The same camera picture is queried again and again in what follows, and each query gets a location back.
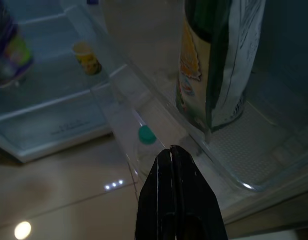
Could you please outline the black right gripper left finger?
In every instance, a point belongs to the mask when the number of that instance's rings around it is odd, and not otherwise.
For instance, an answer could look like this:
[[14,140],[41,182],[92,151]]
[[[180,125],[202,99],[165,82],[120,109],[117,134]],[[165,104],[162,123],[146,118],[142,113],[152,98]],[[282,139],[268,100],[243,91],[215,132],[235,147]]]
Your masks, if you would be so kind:
[[155,158],[138,199],[136,240],[173,240],[176,237],[176,207],[170,151]]

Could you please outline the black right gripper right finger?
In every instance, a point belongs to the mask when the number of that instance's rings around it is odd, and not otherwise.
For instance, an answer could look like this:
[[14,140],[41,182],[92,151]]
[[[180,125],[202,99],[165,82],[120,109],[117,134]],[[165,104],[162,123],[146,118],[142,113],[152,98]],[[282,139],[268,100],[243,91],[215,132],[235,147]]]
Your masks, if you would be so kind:
[[192,156],[171,146],[177,196],[178,240],[226,240],[228,238],[217,198]]

